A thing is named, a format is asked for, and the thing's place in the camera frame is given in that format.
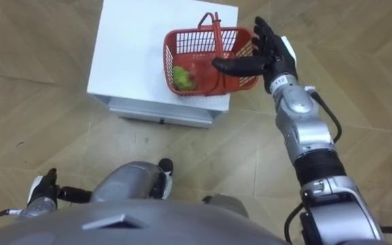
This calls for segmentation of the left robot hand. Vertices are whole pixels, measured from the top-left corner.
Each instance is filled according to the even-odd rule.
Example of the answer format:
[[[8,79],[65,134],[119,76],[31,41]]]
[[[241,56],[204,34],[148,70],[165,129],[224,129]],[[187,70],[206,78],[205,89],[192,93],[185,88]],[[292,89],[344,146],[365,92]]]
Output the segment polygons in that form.
[[[59,186],[57,183],[57,169],[51,168],[44,176],[37,176],[30,188],[27,204],[36,199],[48,198],[55,205],[58,200],[69,203],[88,203],[93,194],[92,191],[80,189],[72,186]]]

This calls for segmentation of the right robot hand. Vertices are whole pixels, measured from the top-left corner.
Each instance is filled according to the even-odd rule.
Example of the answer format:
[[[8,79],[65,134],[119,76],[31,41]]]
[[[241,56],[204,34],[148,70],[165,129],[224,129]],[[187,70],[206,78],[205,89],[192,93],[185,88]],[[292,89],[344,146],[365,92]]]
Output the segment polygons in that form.
[[[252,55],[234,59],[215,58],[212,65],[221,73],[233,77],[262,76],[267,93],[272,82],[281,75],[298,78],[295,59],[288,51],[281,36],[260,16],[255,18],[255,36],[251,39]]]

